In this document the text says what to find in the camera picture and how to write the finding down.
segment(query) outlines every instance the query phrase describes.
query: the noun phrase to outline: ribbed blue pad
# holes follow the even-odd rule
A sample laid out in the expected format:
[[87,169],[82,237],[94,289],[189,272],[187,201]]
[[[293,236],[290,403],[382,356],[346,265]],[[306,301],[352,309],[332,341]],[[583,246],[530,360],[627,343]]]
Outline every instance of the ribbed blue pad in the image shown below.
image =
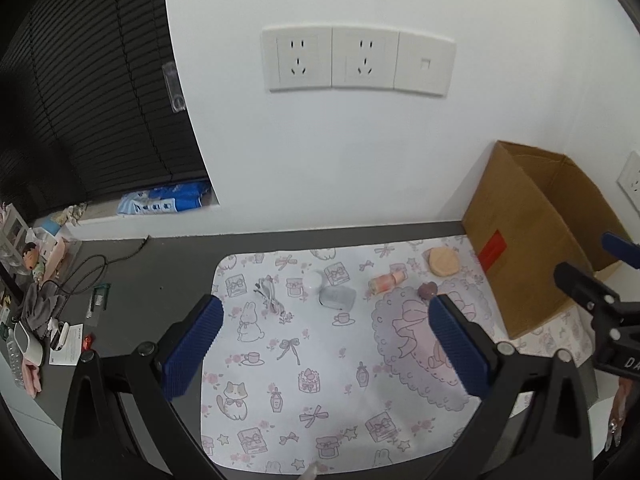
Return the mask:
[[187,391],[198,366],[218,335],[225,313],[213,296],[162,367],[162,392],[171,401]]
[[613,233],[606,232],[600,239],[602,248],[634,269],[640,269],[640,247]]
[[429,326],[451,361],[466,392],[484,399],[490,391],[489,365],[437,296],[429,304]]

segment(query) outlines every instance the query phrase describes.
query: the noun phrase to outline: red sticker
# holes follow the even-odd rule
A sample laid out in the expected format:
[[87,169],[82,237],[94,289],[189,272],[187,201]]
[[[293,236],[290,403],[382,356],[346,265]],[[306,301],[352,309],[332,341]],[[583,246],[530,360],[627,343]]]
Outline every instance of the red sticker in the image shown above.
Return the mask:
[[487,272],[506,248],[507,242],[502,238],[500,231],[496,231],[478,254],[482,270]]

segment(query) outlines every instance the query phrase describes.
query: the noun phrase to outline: gray cloth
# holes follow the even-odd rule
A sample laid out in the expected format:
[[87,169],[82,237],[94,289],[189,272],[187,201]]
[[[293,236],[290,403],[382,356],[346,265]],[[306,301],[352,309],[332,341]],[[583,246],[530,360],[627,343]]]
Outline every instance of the gray cloth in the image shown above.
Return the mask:
[[44,339],[49,318],[56,317],[65,302],[64,296],[54,294],[57,291],[53,282],[45,282],[42,287],[38,287],[35,282],[31,283],[20,305],[20,319],[29,325],[39,339]]

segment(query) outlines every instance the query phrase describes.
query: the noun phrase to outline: blue gripper pad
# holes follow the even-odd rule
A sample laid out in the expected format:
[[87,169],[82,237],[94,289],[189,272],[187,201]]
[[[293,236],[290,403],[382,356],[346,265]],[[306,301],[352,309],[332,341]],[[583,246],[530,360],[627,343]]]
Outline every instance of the blue gripper pad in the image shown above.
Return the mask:
[[191,383],[200,363],[218,335],[225,313],[222,302],[215,296],[206,296],[181,321],[172,325],[158,343],[166,340],[172,348],[161,359],[161,388],[164,398],[171,401],[183,395]]
[[602,248],[634,269],[640,269],[640,246],[613,233],[606,232],[600,239]]
[[429,326],[451,361],[466,392],[484,399],[491,387],[489,365],[460,324],[468,321],[452,301],[450,305],[460,314],[461,321],[458,322],[442,299],[435,296],[429,303]]

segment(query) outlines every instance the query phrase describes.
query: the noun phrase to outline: beige round sponge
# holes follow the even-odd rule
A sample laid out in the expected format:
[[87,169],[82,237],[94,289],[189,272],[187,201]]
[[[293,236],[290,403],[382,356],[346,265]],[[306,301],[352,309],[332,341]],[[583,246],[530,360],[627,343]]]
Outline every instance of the beige round sponge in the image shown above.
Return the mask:
[[460,270],[460,259],[453,249],[434,247],[429,251],[429,267],[436,276],[451,276]]

